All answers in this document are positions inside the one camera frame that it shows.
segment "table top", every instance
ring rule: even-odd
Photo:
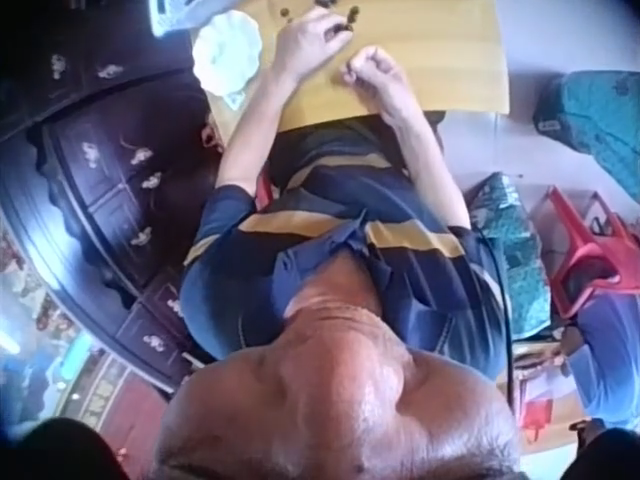
[[[237,7],[253,17],[263,41],[261,69],[270,65],[278,31],[309,2],[244,0]],[[509,92],[495,0],[359,0],[339,2],[338,13],[360,8],[354,39],[330,63],[300,87],[285,108],[279,131],[370,113],[337,71],[366,45],[379,45],[405,68],[423,110],[469,110],[508,113]],[[252,95],[256,77],[245,87]],[[221,140],[227,142],[243,107],[231,110],[208,94]]]

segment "man's neck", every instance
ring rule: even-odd
[[[305,282],[289,302],[285,319],[293,318],[302,309],[332,303],[364,308],[377,316],[382,314],[369,273],[348,249],[331,257]]]

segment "man's arm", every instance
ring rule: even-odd
[[[353,34],[337,28],[346,23],[345,17],[315,7],[280,31],[273,64],[260,78],[222,156],[216,187],[237,185],[255,196],[282,109],[300,83],[349,43]]]
[[[263,73],[222,156],[216,187],[237,185],[255,196],[256,182],[273,145],[282,109],[295,88],[291,80],[273,69]]]
[[[396,125],[394,131],[422,201],[445,225],[471,228],[462,192],[449,172],[440,145],[422,112]]]
[[[347,84],[364,94],[395,131],[411,180],[424,203],[445,225],[470,228],[462,192],[400,66],[381,48],[366,47],[342,73]]]

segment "white plate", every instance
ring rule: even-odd
[[[202,88],[218,96],[241,91],[260,67],[258,23],[231,10],[202,27],[193,45],[193,73]]]

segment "small brown object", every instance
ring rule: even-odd
[[[347,23],[352,24],[356,23],[358,20],[358,15],[360,14],[360,7],[354,6],[349,9],[349,14],[347,15]]]

